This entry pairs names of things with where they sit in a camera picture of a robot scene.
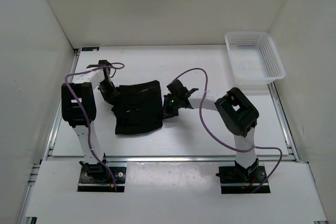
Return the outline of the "black shorts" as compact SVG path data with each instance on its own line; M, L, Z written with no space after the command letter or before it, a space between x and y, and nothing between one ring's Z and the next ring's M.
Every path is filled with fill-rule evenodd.
M163 105L160 82L153 80L117 87L120 96L111 111L116 117L116 135L138 135L160 129Z

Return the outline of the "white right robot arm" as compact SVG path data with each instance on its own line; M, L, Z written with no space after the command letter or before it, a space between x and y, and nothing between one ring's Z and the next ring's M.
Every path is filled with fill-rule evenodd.
M236 152L236 177L247 182L255 175L259 159L255 153L255 127L259 112L248 98L238 88L231 88L225 95L214 92L200 92L198 88L188 90L187 87L168 88L164 96L164 118L178 116L178 110L203 109L218 112L226 128L234 137L235 146L229 146L217 140L218 143Z

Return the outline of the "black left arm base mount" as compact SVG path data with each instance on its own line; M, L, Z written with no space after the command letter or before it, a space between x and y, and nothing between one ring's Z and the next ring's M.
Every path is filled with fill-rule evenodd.
M127 176L126 167L109 167L109 171L100 163L88 164L80 161L81 171L78 179L79 192L123 193Z

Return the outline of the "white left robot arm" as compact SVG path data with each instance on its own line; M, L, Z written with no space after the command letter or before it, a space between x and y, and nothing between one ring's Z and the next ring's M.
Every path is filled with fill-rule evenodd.
M84 161L80 162L85 173L96 181L103 183L114 176L107 167L105 153L101 150L95 132L94 121L97 116L94 90L98 89L103 100L115 105L120 92L113 84L111 70L118 70L124 64L99 60L95 65L88 65L83 72L70 73L65 76L61 86L61 113L64 121L75 131L80 142Z

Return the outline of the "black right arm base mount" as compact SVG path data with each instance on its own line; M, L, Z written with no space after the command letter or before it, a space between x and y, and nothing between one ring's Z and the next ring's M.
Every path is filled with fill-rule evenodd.
M234 166L220 166L216 176L220 180L221 194L269 194L271 193L268 182L255 189L267 177L264 165L259 165L249 177L239 174Z

